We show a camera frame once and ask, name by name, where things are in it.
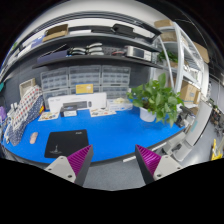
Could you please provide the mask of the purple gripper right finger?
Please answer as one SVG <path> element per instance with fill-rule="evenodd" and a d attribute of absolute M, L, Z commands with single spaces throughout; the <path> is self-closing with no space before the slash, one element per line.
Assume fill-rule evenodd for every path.
<path fill-rule="evenodd" d="M 140 145 L 135 146 L 135 156 L 146 184 L 160 180 L 182 169 L 182 166 L 172 157 L 168 155 L 160 156 Z"/>

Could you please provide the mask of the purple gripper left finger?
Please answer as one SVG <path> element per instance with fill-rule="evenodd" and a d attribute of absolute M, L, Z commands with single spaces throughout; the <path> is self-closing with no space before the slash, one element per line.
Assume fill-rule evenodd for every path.
<path fill-rule="evenodd" d="M 92 157 L 93 146 L 88 145 L 68 157 L 59 156 L 54 162 L 47 166 L 45 170 L 76 185 L 82 186 Z"/>

